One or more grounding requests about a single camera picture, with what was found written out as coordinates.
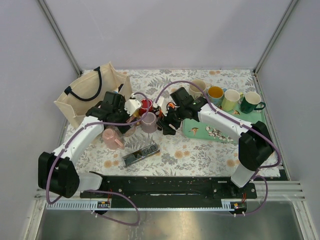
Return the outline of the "pink round mug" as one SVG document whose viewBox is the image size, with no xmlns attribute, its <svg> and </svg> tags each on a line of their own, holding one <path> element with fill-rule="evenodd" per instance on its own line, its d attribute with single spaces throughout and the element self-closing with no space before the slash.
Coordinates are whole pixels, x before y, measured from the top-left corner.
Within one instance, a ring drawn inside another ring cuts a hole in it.
<svg viewBox="0 0 320 240">
<path fill-rule="evenodd" d="M 132 119 L 131 121 L 127 121 L 127 123 L 133 123 L 135 121 L 135 119 Z M 131 135 L 133 135 L 136 131 L 136 124 L 131 124 L 129 125 L 129 129 L 123 134 L 124 137 L 129 137 Z"/>
</svg>

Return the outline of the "beige floral mug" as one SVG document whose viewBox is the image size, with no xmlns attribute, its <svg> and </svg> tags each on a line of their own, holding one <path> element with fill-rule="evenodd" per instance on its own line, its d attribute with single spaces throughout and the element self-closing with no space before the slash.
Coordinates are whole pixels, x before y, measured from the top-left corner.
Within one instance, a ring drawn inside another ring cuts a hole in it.
<svg viewBox="0 0 320 240">
<path fill-rule="evenodd" d="M 212 86 L 210 83 L 207 83 L 202 79 L 194 79 L 194 80 L 191 81 L 191 83 L 193 83 L 193 85 L 192 84 L 189 85 L 188 93 L 194 99 L 197 99 L 197 98 L 203 96 L 203 93 L 201 92 L 201 90 L 204 93 L 207 93 L 209 87 Z"/>
</svg>

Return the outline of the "blue butterfly mug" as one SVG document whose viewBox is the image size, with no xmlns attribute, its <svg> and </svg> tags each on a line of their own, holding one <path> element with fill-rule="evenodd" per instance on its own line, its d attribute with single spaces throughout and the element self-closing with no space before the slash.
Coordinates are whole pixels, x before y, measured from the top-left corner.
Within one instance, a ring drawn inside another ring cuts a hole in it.
<svg viewBox="0 0 320 240">
<path fill-rule="evenodd" d="M 207 90 L 207 95 L 212 104 L 216 107 L 220 107 L 226 92 L 226 88 L 221 88 L 218 86 L 211 86 Z"/>
</svg>

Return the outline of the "lime green mug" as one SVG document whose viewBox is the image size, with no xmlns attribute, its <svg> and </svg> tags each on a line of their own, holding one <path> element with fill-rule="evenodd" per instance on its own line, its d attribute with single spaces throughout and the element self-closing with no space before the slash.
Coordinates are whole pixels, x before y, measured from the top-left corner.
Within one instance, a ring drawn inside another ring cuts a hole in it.
<svg viewBox="0 0 320 240">
<path fill-rule="evenodd" d="M 238 92 L 234 89 L 226 90 L 221 104 L 222 110 L 225 112 L 233 110 L 243 95 L 242 92 Z"/>
</svg>

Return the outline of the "dark green mug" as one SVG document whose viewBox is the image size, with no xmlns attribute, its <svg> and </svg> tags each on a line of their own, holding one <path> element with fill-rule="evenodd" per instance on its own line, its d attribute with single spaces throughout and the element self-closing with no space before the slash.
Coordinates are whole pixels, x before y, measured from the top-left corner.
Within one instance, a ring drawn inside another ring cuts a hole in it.
<svg viewBox="0 0 320 240">
<path fill-rule="evenodd" d="M 252 111 L 260 111 L 266 107 L 266 104 L 262 101 L 261 96 L 253 91 L 249 91 L 244 95 L 240 104 L 240 111 L 248 114 Z"/>
</svg>

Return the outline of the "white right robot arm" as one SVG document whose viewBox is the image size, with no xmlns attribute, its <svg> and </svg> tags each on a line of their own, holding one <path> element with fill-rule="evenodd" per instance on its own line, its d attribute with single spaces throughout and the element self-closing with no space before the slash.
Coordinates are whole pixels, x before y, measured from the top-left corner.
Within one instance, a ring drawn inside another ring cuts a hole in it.
<svg viewBox="0 0 320 240">
<path fill-rule="evenodd" d="M 246 191 L 245 185 L 275 150 L 267 126 L 261 121 L 251 123 L 221 111 L 203 96 L 193 98 L 184 87 L 170 96 L 175 108 L 169 107 L 162 96 L 153 102 L 162 112 L 157 125 L 164 135 L 175 135 L 182 121 L 190 119 L 212 125 L 238 143 L 240 164 L 230 178 L 227 191 L 231 197 L 239 198 Z"/>
</svg>

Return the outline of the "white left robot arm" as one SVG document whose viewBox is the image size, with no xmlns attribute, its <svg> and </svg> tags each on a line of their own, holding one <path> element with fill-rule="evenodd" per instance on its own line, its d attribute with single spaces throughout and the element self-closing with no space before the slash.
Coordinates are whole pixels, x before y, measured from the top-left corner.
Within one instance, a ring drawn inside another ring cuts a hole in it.
<svg viewBox="0 0 320 240">
<path fill-rule="evenodd" d="M 98 198 L 107 195 L 109 186 L 97 173 L 77 173 L 76 164 L 92 141 L 103 133 L 106 126 L 120 127 L 122 132 L 130 128 L 129 118 L 142 104 L 131 96 L 107 91 L 103 100 L 85 114 L 73 135 L 53 152 L 43 152 L 38 158 L 38 186 L 47 194 L 55 193 L 70 198 L 77 191 L 91 192 Z"/>
</svg>

